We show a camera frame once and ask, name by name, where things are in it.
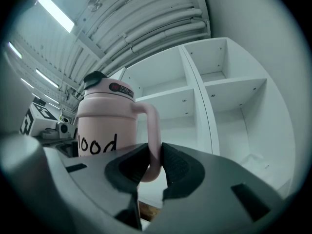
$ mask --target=white pipe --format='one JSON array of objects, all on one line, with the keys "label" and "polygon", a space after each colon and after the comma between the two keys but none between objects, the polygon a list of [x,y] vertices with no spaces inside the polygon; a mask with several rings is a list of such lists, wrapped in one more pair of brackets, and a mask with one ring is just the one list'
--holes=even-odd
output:
[{"label": "white pipe", "polygon": [[170,36],[173,36],[175,34],[183,33],[186,31],[202,29],[205,26],[206,26],[206,24],[201,21],[201,22],[182,25],[182,26],[175,27],[172,29],[167,29],[167,30],[155,35],[155,36],[152,36],[152,37],[146,39],[145,41],[140,42],[136,46],[132,47],[132,51],[133,51],[133,53],[136,53],[137,51],[141,50],[142,48],[145,48],[145,47],[147,47],[147,46],[149,46],[149,45],[151,45],[151,44],[153,44],[159,40],[162,40],[166,37],[170,37]]},{"label": "white pipe", "polygon": [[[114,48],[112,48],[97,64],[96,66],[91,70],[91,72],[98,70],[103,63],[105,63],[110,57],[112,57],[114,54],[116,54],[118,51],[123,49],[125,46],[128,45],[128,43],[133,42],[134,40],[140,38],[141,36],[161,27],[164,26],[170,22],[177,21],[183,18],[188,17],[195,17],[195,16],[201,16],[202,11],[200,9],[190,9],[182,12],[178,12],[174,15],[169,15],[166,17],[163,17],[161,19],[158,19],[157,21],[150,22],[149,24],[145,25],[144,27],[138,29],[137,31],[133,32],[129,36],[127,36],[125,39],[120,41]],[[83,84],[81,84],[77,90],[77,92],[80,93],[80,91],[83,88]]]},{"label": "white pipe", "polygon": [[187,32],[187,31],[191,31],[191,30],[195,30],[195,29],[201,29],[204,28],[206,26],[206,24],[204,22],[197,22],[197,23],[190,23],[187,25],[183,25],[183,26],[179,26],[173,29],[168,29],[166,31],[163,31],[153,37],[150,37],[148,39],[146,39],[143,42],[140,42],[138,45],[130,48],[129,50],[127,50],[126,52],[124,52],[123,54],[121,54],[119,57],[117,57],[112,63],[110,63],[109,65],[107,65],[103,70],[100,70],[102,73],[107,72],[109,70],[111,70],[113,67],[115,67],[116,65],[118,65],[122,60],[126,59],[127,57],[129,57],[130,55],[132,55],[133,53],[136,53],[137,51],[159,41],[162,40],[166,37],[170,37],[179,33],[183,33],[183,32]]},{"label": "white pipe", "polygon": [[197,34],[197,35],[192,35],[192,36],[188,36],[188,37],[179,38],[177,40],[165,43],[165,44],[163,44],[161,46],[155,47],[155,48],[153,48],[153,49],[151,49],[151,50],[149,50],[147,52],[144,52],[143,54],[137,56],[136,58],[131,59],[127,63],[123,64],[121,68],[127,67],[128,65],[130,65],[133,62],[135,62],[136,60],[139,60],[139,59],[141,59],[144,56],[150,55],[150,54],[154,53],[155,51],[157,51],[159,49],[166,48],[168,46],[174,45],[174,44],[182,42],[182,41],[187,41],[187,40],[190,40],[190,39],[193,39],[193,38],[206,37],[208,35],[209,35],[208,33],[201,33],[201,34]]},{"label": "white pipe", "polygon": [[202,14],[202,11],[200,9],[190,9],[190,10],[186,10],[180,13],[176,13],[174,15],[164,17],[160,20],[157,20],[156,22],[149,23],[146,26],[140,28],[138,31],[126,37],[125,41],[126,43],[131,43],[134,40],[140,38],[142,35],[150,33],[152,30],[155,30],[161,26],[164,26],[172,21],[178,21],[182,18],[187,18],[187,17],[194,17],[195,15],[201,16],[201,14]]},{"label": "white pipe", "polygon": [[[138,59],[141,59],[142,57],[144,56],[147,56],[149,54],[152,54],[154,53],[155,51],[159,50],[159,49],[162,49],[162,48],[166,48],[168,46],[172,46],[172,45],[175,45],[179,42],[183,42],[183,41],[188,41],[188,40],[191,40],[191,39],[194,39],[194,38],[200,38],[200,37],[207,37],[209,36],[208,33],[201,33],[201,34],[196,34],[196,35],[191,35],[191,36],[187,36],[187,37],[183,37],[183,38],[179,38],[179,39],[176,39],[176,40],[173,40],[173,41],[170,41],[168,43],[165,43],[163,45],[160,45],[158,47],[155,47],[147,52],[144,52],[143,54],[139,55],[138,57],[136,58],[133,58],[131,59],[130,61],[128,61],[127,63],[123,64],[122,67],[127,67],[129,64],[135,62],[136,60]],[[123,59],[131,56],[131,54],[133,54],[133,52],[131,51],[131,49],[127,50],[126,52],[124,52],[122,55],[120,55],[118,58],[116,58],[117,62],[120,63]],[[110,65],[110,68],[113,68],[115,66],[114,62],[112,62]],[[84,91],[81,93],[81,96],[79,96],[79,99],[81,99],[83,97],[83,94],[84,94]]]}]

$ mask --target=shelf compartment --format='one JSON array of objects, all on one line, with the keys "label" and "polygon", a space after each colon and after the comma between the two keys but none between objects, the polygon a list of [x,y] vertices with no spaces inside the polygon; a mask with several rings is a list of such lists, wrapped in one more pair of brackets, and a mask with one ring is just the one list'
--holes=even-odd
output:
[{"label": "shelf compartment", "polygon": [[121,80],[131,86],[136,99],[189,85],[177,47],[127,68]]},{"label": "shelf compartment", "polygon": [[226,57],[226,39],[202,40],[185,44],[184,47],[204,82],[226,78],[222,73]]},{"label": "shelf compartment", "polygon": [[241,108],[266,78],[232,78],[204,83],[214,112]]},{"label": "shelf compartment", "polygon": [[244,116],[240,109],[214,114],[219,137],[220,156],[240,163],[250,154]]},{"label": "shelf compartment", "polygon": [[[187,117],[194,114],[194,89],[183,87],[141,97],[136,102],[146,102],[156,107],[160,119]],[[138,121],[146,120],[140,114]]]}]

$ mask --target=gray surface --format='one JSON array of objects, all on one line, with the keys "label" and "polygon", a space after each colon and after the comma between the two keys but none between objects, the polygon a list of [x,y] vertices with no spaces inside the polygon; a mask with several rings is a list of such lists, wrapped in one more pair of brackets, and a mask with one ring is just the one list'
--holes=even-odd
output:
[{"label": "gray surface", "polygon": [[271,209],[280,206],[278,194],[237,163],[186,147],[176,146],[202,163],[205,178],[189,197],[169,199],[147,228],[151,233],[224,233],[253,224],[231,186],[246,183]]},{"label": "gray surface", "polygon": [[[127,209],[131,199],[115,190],[104,176],[109,161],[137,146],[62,159],[57,150],[43,150],[32,137],[13,135],[0,141],[0,165],[28,207],[55,228],[76,233],[140,233],[112,217]],[[165,200],[146,233],[256,233],[270,223],[273,212],[282,205],[272,188],[235,162],[171,146],[201,162],[205,178],[190,196]],[[80,163],[88,167],[70,174],[65,169]],[[246,183],[272,209],[255,224],[231,190],[240,183]]]},{"label": "gray surface", "polygon": [[16,75],[7,53],[0,55],[0,133],[18,132],[34,96]]}]

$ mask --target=black rubber pad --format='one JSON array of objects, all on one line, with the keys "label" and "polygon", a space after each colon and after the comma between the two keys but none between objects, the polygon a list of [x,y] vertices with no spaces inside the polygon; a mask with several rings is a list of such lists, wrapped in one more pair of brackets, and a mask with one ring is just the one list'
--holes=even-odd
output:
[{"label": "black rubber pad", "polygon": [[66,167],[66,170],[68,171],[68,173],[72,173],[78,170],[81,170],[83,168],[86,168],[87,166],[85,164],[77,164],[77,165],[73,165],[73,166],[68,166]]},{"label": "black rubber pad", "polygon": [[163,200],[187,197],[205,178],[205,169],[198,160],[166,143],[161,147],[161,165],[168,185]]},{"label": "black rubber pad", "polygon": [[234,185],[231,189],[254,222],[270,211],[246,184]]}]

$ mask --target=fluorescent light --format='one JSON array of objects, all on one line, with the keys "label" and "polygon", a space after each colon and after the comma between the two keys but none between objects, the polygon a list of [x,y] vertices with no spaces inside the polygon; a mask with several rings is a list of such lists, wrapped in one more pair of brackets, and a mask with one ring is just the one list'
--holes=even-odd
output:
[{"label": "fluorescent light", "polygon": [[14,51],[14,53],[21,58],[21,53],[13,46],[12,43],[9,42],[9,47]]},{"label": "fluorescent light", "polygon": [[[32,93],[34,96],[36,96],[34,93]],[[40,99],[40,97],[39,96],[36,96],[38,99]]]},{"label": "fluorescent light", "polygon": [[43,73],[41,73],[38,69],[36,69],[36,72],[42,77],[44,78],[46,81],[48,81],[49,83],[51,83],[53,86],[55,86],[56,88],[59,88],[59,86],[52,82],[48,77],[46,77]]},{"label": "fluorescent light", "polygon": [[51,106],[54,106],[54,107],[56,107],[57,109],[59,109],[59,107],[57,107],[57,106],[55,106],[55,105],[53,105],[53,104],[51,104],[51,103],[49,103]]},{"label": "fluorescent light", "polygon": [[25,82],[28,86],[30,86],[31,88],[34,88],[32,85],[30,85],[27,81],[25,81],[23,78],[21,78],[21,80],[23,81],[23,82]]},{"label": "fluorescent light", "polygon": [[64,27],[64,29],[69,33],[72,31],[74,23],[51,0],[38,0],[38,2]]},{"label": "fluorescent light", "polygon": [[58,101],[56,101],[56,100],[54,100],[54,99],[52,99],[51,97],[49,97],[49,96],[47,96],[49,99],[51,99],[52,101],[55,101],[57,104],[59,104],[59,102]]}]

